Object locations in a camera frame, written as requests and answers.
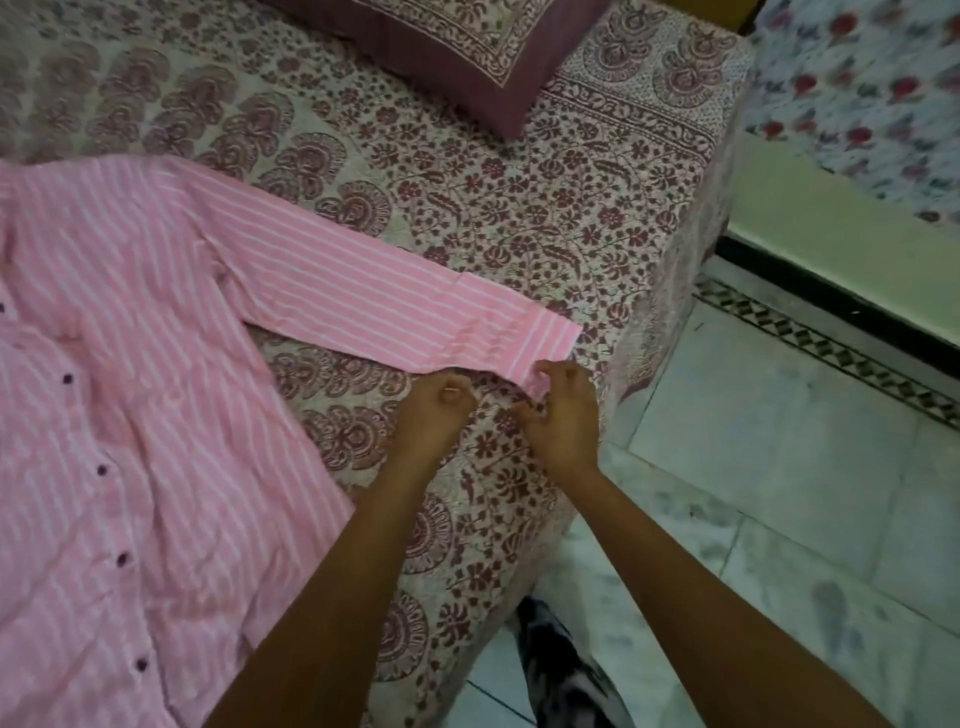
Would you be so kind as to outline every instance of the pink striped shirt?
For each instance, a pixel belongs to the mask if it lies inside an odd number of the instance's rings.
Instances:
[[[199,726],[350,515],[242,322],[538,394],[579,327],[178,158],[0,162],[0,725]]]

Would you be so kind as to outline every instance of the bedsheet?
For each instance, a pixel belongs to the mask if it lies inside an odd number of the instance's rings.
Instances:
[[[720,234],[744,41],[617,0],[505,143],[347,42],[237,0],[2,0],[0,155],[177,154],[584,326],[607,420],[649,382]],[[349,494],[383,457],[410,377],[253,329]],[[431,484],[384,627],[369,722],[439,724],[569,525],[504,404],[481,402]]]

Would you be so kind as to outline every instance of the white tile floor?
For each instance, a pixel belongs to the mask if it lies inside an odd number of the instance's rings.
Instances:
[[[960,383],[721,260],[707,273],[949,396]],[[697,302],[655,387],[602,451],[624,492],[898,726],[960,719],[960,432]],[[637,726],[696,712],[586,524],[538,587]],[[513,639],[478,660],[448,728],[529,726]]]

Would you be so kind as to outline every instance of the maroon pillow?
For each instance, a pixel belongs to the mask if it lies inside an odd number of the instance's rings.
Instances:
[[[611,0],[266,0],[352,38],[507,138]]]

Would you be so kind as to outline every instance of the leg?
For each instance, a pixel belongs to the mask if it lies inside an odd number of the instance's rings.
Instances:
[[[539,728],[635,728],[607,673],[544,602],[524,597],[511,626]]]

